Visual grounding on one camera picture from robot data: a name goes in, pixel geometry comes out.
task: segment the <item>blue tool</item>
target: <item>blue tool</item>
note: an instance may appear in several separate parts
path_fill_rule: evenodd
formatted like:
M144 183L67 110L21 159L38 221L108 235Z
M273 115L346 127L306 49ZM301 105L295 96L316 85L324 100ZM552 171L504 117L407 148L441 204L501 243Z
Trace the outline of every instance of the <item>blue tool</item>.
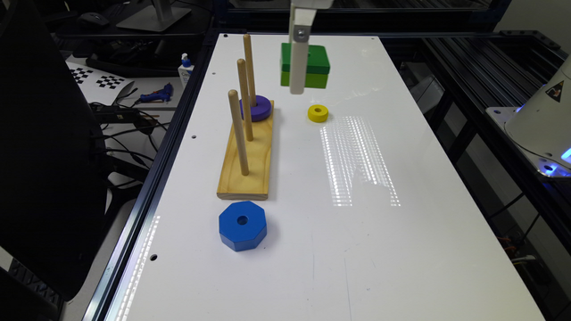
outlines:
M168 83L163 89L153 92L149 95L141 95L141 103L148 103L155 100L170 101L170 96L172 95L172 85Z

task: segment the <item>purple ring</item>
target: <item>purple ring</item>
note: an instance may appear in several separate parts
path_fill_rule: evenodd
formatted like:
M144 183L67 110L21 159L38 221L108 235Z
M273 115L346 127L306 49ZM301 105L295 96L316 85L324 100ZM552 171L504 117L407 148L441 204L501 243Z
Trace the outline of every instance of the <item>purple ring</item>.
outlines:
M252 121L262 121L271 115L271 102L268 98L256 95L257 106L250 108L252 114ZM240 99L240 113L244 119L244 111L242 110L242 99Z

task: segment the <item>wooden base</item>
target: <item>wooden base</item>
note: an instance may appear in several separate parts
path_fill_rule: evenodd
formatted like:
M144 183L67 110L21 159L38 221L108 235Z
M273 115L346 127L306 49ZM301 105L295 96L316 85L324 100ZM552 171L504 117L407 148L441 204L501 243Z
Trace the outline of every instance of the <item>wooden base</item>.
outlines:
M240 171L234 125L230 129L230 138L228 139L226 156L216 192L220 199L245 201L268 199L274 101L271 101L271 106L272 113L268 118L252 123L253 141L248 142L246 140L246 154L250 170L250 174L247 176L243 176Z

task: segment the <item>checkerboard calibration pattern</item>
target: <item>checkerboard calibration pattern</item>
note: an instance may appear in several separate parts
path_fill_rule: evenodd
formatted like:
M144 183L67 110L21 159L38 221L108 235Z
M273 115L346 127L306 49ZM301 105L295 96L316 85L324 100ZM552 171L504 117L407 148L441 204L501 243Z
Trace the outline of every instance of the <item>checkerboard calibration pattern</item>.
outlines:
M125 79L117 78L115 76L101 76L99 80L96 81L96 83L99 84L99 87L101 88L107 87L110 89L115 89L117 88L117 85L119 85L123 81L125 81Z
M83 84L83 81L93 72L92 70L84 70L83 68L70 69L70 71L75 82L78 84Z

